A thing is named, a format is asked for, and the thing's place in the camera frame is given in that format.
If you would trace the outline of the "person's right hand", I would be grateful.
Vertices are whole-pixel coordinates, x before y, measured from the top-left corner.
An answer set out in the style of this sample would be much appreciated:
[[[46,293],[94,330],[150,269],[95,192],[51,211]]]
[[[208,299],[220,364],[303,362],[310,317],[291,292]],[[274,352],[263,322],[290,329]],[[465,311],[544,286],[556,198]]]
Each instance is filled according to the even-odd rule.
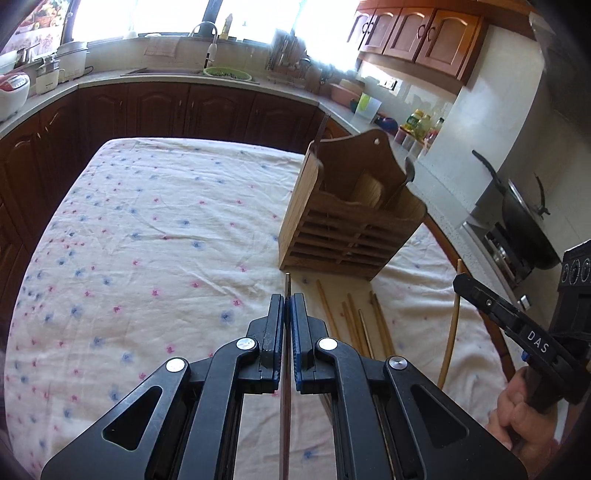
[[[558,451],[558,413],[556,405],[540,413],[526,402],[528,371],[528,367],[518,370],[501,392],[497,408],[490,413],[487,430],[520,459],[529,478],[534,479]]]

